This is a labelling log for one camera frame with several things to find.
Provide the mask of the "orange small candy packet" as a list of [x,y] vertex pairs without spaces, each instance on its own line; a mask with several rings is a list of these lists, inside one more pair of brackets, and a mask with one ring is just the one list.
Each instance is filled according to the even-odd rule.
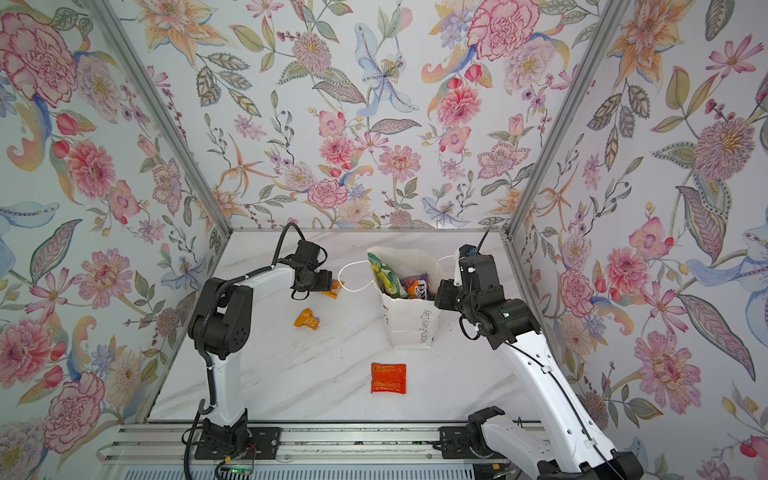
[[323,294],[332,299],[337,299],[342,289],[343,289],[343,283],[337,279],[333,279],[331,282],[330,289],[327,291],[323,291]]

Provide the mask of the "orange snack piece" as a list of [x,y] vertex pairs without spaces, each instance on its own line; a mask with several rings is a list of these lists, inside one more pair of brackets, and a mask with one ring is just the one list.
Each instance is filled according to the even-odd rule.
[[317,331],[320,326],[320,319],[314,314],[314,312],[307,308],[304,309],[294,321],[296,328],[308,328],[313,331]]

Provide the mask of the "white paper gift bag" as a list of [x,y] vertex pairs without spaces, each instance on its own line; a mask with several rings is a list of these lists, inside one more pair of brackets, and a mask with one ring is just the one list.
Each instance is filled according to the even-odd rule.
[[[383,294],[375,282],[367,254],[373,253],[388,264],[398,278],[426,273],[429,278],[429,300],[393,299]],[[357,294],[369,287],[376,291],[377,301],[383,315],[386,331],[392,347],[396,350],[427,350],[432,347],[440,326],[441,311],[434,306],[434,298],[440,281],[445,279],[442,263],[452,256],[436,258],[429,252],[414,248],[389,248],[374,246],[367,250],[363,260],[350,262],[341,267],[338,280],[346,280],[346,271],[352,267],[364,266],[370,271],[370,280],[359,287],[343,286],[343,290]]]

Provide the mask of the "orange snack pack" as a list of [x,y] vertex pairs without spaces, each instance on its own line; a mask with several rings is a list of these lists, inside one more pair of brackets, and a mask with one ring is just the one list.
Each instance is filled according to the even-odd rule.
[[415,281],[405,287],[408,299],[428,300],[428,285],[424,281]]

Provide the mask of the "red small snack packet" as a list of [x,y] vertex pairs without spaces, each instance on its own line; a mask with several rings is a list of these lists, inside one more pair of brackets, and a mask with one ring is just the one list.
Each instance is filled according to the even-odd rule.
[[405,364],[371,364],[372,393],[407,393],[407,366]]

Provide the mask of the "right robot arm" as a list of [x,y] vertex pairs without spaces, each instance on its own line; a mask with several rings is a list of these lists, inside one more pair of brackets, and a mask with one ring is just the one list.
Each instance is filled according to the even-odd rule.
[[553,358],[535,316],[502,286],[480,289],[444,279],[435,305],[460,313],[511,367],[547,437],[496,406],[478,410],[465,427],[469,450],[479,458],[500,455],[532,479],[639,479],[637,456],[618,450],[596,425]]

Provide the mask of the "green snack pack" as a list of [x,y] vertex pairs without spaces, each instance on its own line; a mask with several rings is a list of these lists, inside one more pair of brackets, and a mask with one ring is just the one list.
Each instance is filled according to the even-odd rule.
[[368,253],[367,258],[381,292],[393,299],[401,298],[402,285],[394,270],[373,253]]

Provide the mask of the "purple Fox's candy bag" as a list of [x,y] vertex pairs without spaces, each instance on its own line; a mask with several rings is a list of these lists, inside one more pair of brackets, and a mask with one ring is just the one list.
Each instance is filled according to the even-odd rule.
[[402,297],[406,299],[429,300],[429,278],[426,273],[399,278]]

